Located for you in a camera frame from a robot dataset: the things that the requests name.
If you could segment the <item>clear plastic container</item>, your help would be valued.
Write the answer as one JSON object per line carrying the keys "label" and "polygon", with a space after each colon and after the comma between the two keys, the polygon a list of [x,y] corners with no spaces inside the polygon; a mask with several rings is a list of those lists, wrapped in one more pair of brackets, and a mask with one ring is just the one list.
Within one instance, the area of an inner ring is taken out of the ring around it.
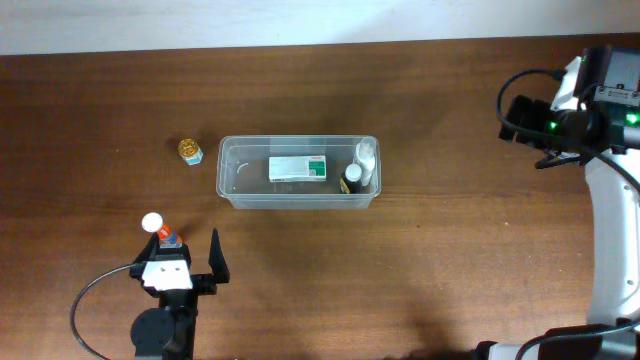
{"label": "clear plastic container", "polygon": [[365,209],[381,193],[380,145],[366,135],[228,136],[216,187],[236,209]]}

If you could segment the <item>dark bottle white cap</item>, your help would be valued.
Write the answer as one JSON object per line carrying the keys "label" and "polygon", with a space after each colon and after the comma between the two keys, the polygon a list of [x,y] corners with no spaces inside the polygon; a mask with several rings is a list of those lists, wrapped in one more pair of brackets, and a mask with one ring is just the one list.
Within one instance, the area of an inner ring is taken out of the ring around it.
{"label": "dark bottle white cap", "polygon": [[362,191],[362,168],[352,163],[345,168],[340,177],[340,189],[343,194],[359,194]]}

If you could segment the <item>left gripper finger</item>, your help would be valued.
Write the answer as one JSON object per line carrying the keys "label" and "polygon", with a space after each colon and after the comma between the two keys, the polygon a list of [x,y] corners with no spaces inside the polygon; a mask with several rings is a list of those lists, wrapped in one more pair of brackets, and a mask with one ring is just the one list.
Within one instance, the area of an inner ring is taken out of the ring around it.
{"label": "left gripper finger", "polygon": [[143,248],[143,250],[136,256],[133,263],[141,264],[149,261],[153,258],[158,249],[159,236],[157,233],[152,233],[149,241]]}
{"label": "left gripper finger", "polygon": [[211,236],[208,264],[216,284],[224,284],[230,281],[230,271],[222,252],[219,232],[216,228],[213,229]]}

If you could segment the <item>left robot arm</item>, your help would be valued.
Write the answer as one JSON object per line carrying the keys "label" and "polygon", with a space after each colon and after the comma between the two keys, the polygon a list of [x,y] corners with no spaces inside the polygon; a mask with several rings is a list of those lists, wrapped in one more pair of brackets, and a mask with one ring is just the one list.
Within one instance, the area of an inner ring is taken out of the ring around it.
{"label": "left robot arm", "polygon": [[143,311],[131,326],[136,359],[194,357],[198,300],[216,294],[219,284],[230,281],[217,230],[212,232],[208,264],[209,272],[192,274],[188,246],[163,248],[157,235],[134,259],[129,276],[158,300],[156,307]]}

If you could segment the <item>orange tube white cap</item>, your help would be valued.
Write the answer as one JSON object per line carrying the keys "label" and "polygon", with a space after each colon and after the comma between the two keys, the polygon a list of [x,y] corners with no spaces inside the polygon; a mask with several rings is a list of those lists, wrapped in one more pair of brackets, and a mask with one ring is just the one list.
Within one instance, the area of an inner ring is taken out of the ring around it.
{"label": "orange tube white cap", "polygon": [[155,233],[158,236],[161,248],[169,249],[183,246],[181,237],[165,224],[163,217],[157,212],[145,214],[141,220],[141,226],[144,231]]}

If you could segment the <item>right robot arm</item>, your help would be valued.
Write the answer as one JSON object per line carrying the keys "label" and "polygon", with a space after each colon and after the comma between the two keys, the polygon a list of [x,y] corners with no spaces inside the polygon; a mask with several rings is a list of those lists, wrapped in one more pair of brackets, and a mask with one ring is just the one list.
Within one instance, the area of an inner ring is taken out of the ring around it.
{"label": "right robot arm", "polygon": [[576,163],[593,208],[594,284],[586,322],[523,344],[485,341],[475,359],[636,359],[639,356],[639,52],[583,50],[550,103],[523,95],[496,110],[500,139],[544,152],[538,170]]}

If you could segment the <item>white green medicine box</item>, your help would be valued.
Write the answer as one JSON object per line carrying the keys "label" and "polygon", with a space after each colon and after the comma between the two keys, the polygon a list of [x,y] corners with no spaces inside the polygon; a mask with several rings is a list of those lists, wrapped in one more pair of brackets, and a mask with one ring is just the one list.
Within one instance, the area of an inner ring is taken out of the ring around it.
{"label": "white green medicine box", "polygon": [[324,155],[270,157],[268,176],[272,183],[325,181],[326,157]]}

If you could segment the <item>small jar gold lid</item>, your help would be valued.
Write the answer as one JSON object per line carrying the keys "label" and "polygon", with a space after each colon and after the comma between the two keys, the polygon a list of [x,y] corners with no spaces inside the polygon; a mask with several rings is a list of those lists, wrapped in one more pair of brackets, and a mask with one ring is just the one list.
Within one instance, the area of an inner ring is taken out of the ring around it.
{"label": "small jar gold lid", "polygon": [[178,153],[190,166],[199,164],[203,158],[202,149],[195,140],[190,138],[183,139],[179,142]]}

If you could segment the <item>white spray bottle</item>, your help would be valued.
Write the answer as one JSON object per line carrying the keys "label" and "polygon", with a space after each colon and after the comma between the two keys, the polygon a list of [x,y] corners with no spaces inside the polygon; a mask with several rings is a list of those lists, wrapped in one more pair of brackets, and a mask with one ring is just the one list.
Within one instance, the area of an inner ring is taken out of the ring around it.
{"label": "white spray bottle", "polygon": [[353,162],[362,169],[361,183],[367,187],[376,165],[376,140],[373,137],[363,138],[355,148]]}

